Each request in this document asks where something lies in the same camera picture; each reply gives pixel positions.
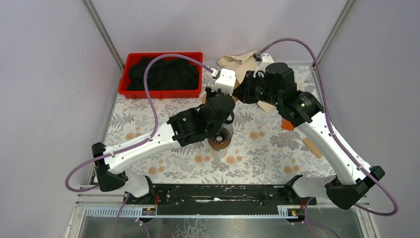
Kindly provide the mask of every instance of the white wall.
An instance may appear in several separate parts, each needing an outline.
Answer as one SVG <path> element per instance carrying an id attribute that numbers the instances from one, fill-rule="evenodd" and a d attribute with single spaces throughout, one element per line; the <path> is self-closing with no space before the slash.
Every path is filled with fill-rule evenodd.
<path id="1" fill-rule="evenodd" d="M 125 61 L 131 52 L 201 51 L 204 61 L 295 37 L 318 53 L 346 0 L 93 0 Z M 269 52 L 311 62 L 296 43 Z"/>
<path id="2" fill-rule="evenodd" d="M 1 1 L 0 22 L 0 237 L 61 237 L 117 67 L 80 0 Z"/>
<path id="3" fill-rule="evenodd" d="M 393 217 L 376 217 L 382 238 L 419 237 L 420 206 L 420 1 L 358 1 L 321 70 L 336 126 L 372 165 L 400 205 Z M 377 211 L 391 202 L 376 187 Z"/>

